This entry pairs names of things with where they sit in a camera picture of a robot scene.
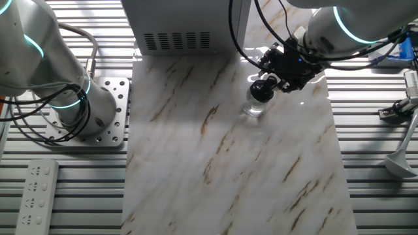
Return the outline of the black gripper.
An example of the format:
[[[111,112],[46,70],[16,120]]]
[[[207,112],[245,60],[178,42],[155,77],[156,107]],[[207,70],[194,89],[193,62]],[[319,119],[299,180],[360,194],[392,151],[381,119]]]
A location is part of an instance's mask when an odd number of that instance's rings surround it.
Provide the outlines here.
[[[283,93],[301,90],[317,74],[323,72],[321,65],[308,63],[288,45],[281,52],[280,45],[273,44],[258,60],[258,64],[263,67],[260,69],[261,74],[273,72],[278,77],[272,90]]]

